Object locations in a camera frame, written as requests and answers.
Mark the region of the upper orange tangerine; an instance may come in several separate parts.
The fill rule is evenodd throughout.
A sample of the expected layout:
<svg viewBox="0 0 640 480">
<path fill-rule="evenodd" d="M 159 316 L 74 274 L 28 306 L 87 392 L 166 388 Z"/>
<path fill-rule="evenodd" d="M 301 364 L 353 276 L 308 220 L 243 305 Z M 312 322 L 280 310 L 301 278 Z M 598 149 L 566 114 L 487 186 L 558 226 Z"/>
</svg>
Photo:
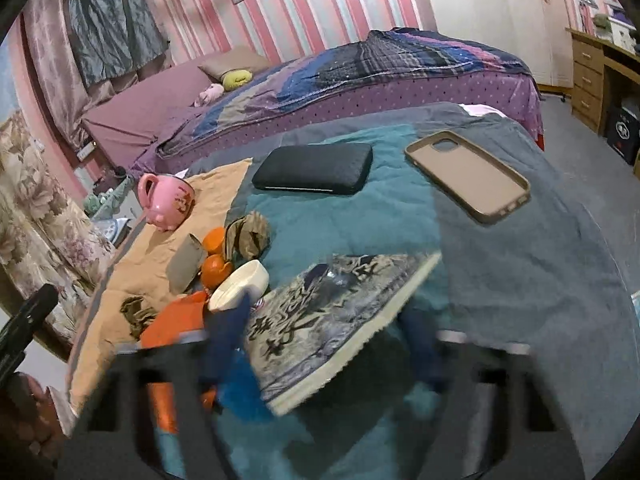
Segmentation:
<svg viewBox="0 0 640 480">
<path fill-rule="evenodd" d="M 225 240 L 226 229 L 223 226 L 217 226 L 203 237 L 202 246 L 209 255 L 222 255 Z"/>
</svg>

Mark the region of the beige phone case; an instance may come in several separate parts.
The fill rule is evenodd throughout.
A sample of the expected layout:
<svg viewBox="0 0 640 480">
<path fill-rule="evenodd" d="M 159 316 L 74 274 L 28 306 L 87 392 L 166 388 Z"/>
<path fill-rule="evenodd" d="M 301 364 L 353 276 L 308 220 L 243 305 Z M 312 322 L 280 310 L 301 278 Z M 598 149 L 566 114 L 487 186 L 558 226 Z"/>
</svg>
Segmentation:
<svg viewBox="0 0 640 480">
<path fill-rule="evenodd" d="M 495 224 L 530 200 L 526 177 L 455 132 L 424 136 L 405 155 L 477 222 Z"/>
</svg>

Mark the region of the striped purple blue bedspread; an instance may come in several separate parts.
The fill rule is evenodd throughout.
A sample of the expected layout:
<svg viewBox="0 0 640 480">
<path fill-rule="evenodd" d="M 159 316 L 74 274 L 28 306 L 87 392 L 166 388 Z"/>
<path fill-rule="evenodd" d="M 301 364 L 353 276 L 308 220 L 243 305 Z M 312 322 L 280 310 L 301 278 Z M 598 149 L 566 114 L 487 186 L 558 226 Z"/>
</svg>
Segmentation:
<svg viewBox="0 0 640 480">
<path fill-rule="evenodd" d="M 365 40 L 271 67 L 209 106 L 174 110 L 130 171 L 175 174 L 210 153 L 303 126 L 435 102 L 486 104 L 544 142 L 539 91 L 524 61 L 405 27 L 372 30 Z"/>
</svg>

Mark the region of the floral beige curtain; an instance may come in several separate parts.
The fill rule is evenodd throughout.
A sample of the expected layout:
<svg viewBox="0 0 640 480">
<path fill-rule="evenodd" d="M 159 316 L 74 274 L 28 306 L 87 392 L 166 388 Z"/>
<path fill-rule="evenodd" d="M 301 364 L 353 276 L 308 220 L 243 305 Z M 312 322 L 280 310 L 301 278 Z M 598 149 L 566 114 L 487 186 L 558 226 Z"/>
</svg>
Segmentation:
<svg viewBox="0 0 640 480">
<path fill-rule="evenodd" d="M 28 297 L 44 284 L 58 291 L 47 317 L 71 344 L 114 246 L 62 188 L 38 150 L 23 114 L 1 124 L 1 266 Z"/>
</svg>

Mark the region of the pink plush toy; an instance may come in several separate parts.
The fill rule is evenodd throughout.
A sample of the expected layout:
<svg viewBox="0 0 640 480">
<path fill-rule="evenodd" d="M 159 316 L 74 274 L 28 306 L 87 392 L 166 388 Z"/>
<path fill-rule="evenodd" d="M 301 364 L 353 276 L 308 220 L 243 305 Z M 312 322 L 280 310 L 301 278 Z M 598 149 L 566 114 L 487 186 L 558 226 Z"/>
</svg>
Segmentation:
<svg viewBox="0 0 640 480">
<path fill-rule="evenodd" d="M 224 95 L 224 86 L 222 84 L 210 84 L 205 90 L 198 94 L 194 100 L 194 107 L 209 106 Z"/>
</svg>

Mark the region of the dark small scrap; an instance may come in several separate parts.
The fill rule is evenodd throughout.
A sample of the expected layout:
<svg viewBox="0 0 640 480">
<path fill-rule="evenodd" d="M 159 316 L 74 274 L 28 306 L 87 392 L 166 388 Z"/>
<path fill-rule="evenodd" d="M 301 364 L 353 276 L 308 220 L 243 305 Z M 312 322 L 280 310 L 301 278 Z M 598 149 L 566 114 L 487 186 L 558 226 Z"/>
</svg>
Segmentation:
<svg viewBox="0 0 640 480">
<path fill-rule="evenodd" d="M 157 310 L 148 306 L 139 296 L 127 298 L 120 307 L 120 313 L 129 325 L 130 336 L 135 340 L 140 339 L 157 317 Z"/>
</svg>

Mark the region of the white decorated wardrobe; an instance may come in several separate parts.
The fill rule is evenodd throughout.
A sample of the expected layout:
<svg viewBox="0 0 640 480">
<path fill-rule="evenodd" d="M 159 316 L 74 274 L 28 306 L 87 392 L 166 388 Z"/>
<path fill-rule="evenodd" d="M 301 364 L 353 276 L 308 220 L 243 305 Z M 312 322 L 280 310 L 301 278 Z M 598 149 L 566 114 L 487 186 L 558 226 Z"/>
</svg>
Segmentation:
<svg viewBox="0 0 640 480">
<path fill-rule="evenodd" d="M 573 85 L 565 0 L 430 0 L 438 31 L 521 58 L 542 86 Z"/>
</svg>

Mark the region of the wooden desk with drawers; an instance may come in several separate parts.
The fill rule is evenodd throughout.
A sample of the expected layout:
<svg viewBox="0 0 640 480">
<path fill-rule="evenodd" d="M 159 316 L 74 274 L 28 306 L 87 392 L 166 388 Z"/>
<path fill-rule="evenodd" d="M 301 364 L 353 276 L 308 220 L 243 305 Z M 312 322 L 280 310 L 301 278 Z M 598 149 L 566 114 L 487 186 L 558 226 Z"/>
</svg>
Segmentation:
<svg viewBox="0 0 640 480">
<path fill-rule="evenodd" d="M 639 160 L 639 57 L 612 42 L 570 31 L 572 114 L 630 166 Z"/>
</svg>

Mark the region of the patterned grey book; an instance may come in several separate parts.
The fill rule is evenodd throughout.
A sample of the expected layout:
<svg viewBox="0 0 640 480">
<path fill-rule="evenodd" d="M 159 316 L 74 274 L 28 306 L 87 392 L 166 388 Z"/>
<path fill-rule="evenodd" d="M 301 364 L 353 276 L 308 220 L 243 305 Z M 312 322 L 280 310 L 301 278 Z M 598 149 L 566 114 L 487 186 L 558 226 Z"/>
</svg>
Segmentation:
<svg viewBox="0 0 640 480">
<path fill-rule="evenodd" d="M 330 382 L 395 321 L 440 258 L 335 255 L 265 296 L 244 349 L 271 413 L 288 414 Z"/>
</svg>

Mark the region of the lower orange tangerine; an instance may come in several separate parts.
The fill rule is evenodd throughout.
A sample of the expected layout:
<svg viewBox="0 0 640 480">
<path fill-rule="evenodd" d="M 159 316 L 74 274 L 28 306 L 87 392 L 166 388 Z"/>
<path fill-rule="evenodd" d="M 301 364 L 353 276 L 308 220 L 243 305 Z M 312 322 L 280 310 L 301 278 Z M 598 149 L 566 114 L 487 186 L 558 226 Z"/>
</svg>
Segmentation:
<svg viewBox="0 0 640 480">
<path fill-rule="evenodd" d="M 201 283 L 209 290 L 216 289 L 232 273 L 233 264 L 222 255 L 208 256 L 201 266 Z"/>
</svg>

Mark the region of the pink piggy bank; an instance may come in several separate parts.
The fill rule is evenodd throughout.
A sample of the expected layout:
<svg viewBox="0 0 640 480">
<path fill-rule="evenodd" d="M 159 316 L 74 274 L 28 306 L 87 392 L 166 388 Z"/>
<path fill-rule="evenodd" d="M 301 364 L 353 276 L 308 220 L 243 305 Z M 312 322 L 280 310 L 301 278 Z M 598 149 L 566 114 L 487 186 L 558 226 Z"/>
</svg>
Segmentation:
<svg viewBox="0 0 640 480">
<path fill-rule="evenodd" d="M 195 203 L 194 188 L 175 176 L 144 174 L 137 194 L 146 221 L 163 232 L 178 229 Z"/>
</svg>

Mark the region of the flat brown cardboard piece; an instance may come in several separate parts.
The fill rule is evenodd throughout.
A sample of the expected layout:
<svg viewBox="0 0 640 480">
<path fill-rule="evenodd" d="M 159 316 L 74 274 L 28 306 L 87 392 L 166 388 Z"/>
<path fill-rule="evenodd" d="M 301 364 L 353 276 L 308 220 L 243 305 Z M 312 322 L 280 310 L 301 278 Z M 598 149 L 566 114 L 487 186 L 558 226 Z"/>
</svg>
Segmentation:
<svg viewBox="0 0 640 480">
<path fill-rule="evenodd" d="M 169 291 L 175 295 L 185 292 L 200 273 L 207 256 L 200 240 L 189 234 L 166 266 Z"/>
</svg>

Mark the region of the white round bowl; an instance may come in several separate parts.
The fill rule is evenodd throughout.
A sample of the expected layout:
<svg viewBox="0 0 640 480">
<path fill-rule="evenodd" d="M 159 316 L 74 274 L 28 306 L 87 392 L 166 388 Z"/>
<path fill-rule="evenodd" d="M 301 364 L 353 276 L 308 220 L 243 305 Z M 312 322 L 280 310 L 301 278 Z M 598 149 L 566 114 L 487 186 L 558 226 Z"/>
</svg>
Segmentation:
<svg viewBox="0 0 640 480">
<path fill-rule="evenodd" d="M 212 293 L 207 304 L 210 312 L 235 308 L 247 295 L 254 304 L 265 295 L 269 287 L 269 273 L 259 260 L 239 266 Z"/>
</svg>

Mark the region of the black rectangular case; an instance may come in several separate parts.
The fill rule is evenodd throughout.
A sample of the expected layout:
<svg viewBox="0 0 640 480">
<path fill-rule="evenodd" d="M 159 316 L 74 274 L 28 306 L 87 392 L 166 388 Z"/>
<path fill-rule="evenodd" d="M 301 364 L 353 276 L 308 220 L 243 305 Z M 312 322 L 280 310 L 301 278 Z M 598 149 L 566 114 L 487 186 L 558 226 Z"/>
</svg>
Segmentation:
<svg viewBox="0 0 640 480">
<path fill-rule="evenodd" d="M 372 162 L 364 143 L 282 146 L 260 164 L 252 183 L 264 191 L 352 195 L 363 188 Z"/>
</svg>

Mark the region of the purple headboard cover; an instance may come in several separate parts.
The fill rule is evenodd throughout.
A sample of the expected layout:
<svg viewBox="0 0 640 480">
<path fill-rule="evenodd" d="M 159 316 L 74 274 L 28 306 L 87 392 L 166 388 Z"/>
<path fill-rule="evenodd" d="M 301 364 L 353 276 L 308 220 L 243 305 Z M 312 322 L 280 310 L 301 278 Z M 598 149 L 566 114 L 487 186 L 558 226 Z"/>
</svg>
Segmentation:
<svg viewBox="0 0 640 480">
<path fill-rule="evenodd" d="M 187 112 L 209 86 L 201 66 L 214 58 L 194 58 L 133 84 L 89 110 L 81 125 L 111 165 L 131 167 L 165 134 L 168 122 Z"/>
</svg>

